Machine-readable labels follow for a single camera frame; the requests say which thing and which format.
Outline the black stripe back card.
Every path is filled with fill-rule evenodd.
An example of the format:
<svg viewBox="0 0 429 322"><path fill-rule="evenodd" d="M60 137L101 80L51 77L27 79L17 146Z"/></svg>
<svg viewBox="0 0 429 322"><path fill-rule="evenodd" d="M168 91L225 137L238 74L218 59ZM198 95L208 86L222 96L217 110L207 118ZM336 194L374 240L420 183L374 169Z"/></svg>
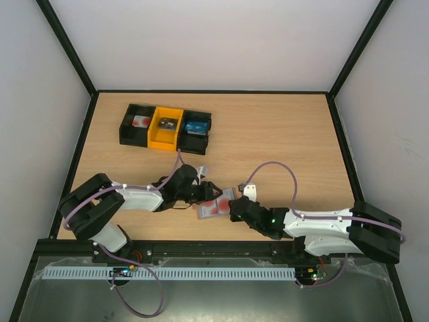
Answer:
<svg viewBox="0 0 429 322"><path fill-rule="evenodd" d="M162 117L159 120L158 128L162 130L175 131L178 126L178 119Z"/></svg>

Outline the blue VIP card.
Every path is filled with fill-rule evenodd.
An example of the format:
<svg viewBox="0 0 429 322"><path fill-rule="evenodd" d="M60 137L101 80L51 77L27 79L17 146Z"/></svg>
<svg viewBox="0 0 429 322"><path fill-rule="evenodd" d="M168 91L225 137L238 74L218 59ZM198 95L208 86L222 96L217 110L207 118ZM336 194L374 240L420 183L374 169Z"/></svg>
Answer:
<svg viewBox="0 0 429 322"><path fill-rule="evenodd" d="M189 134L204 136L208 130L208 123L203 121L187 121L184 130Z"/></svg>

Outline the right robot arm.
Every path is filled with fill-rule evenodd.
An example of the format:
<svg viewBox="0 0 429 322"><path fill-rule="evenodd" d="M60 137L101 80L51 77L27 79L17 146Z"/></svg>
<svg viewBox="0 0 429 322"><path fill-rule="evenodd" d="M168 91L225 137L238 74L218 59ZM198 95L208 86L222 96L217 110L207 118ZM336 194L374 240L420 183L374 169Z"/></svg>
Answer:
<svg viewBox="0 0 429 322"><path fill-rule="evenodd" d="M301 263L341 253L362 254L384 264L400 261L401 221L366 202L332 212L305 212L267 209L243 196L230 201L229 208L231 221L243 221L265 237L302 238L292 246L293 257Z"/></svg>

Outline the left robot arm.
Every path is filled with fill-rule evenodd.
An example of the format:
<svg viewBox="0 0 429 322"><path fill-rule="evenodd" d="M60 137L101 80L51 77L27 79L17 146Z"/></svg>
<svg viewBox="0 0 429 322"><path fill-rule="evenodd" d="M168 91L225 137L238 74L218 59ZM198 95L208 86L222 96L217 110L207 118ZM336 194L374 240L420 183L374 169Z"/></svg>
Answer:
<svg viewBox="0 0 429 322"><path fill-rule="evenodd" d="M104 173L94 175L63 197L58 210L64 228L78 240L91 240L110 253L121 251L131 240L125 231L111 222L118 211L161 212L178 201L188 205L213 201L223 194L211 181L205 181L206 168L183 164L170 175L149 185L114 182Z"/></svg>

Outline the white red holder card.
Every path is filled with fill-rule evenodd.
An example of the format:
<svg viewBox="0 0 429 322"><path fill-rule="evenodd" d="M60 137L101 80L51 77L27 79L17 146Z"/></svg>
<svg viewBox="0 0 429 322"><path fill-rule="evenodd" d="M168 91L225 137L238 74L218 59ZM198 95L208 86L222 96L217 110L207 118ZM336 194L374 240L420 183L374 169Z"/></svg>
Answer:
<svg viewBox="0 0 429 322"><path fill-rule="evenodd" d="M217 201L206 201L200 204L198 208L198 215L200 219L207 219L220 215L217 207Z"/></svg>

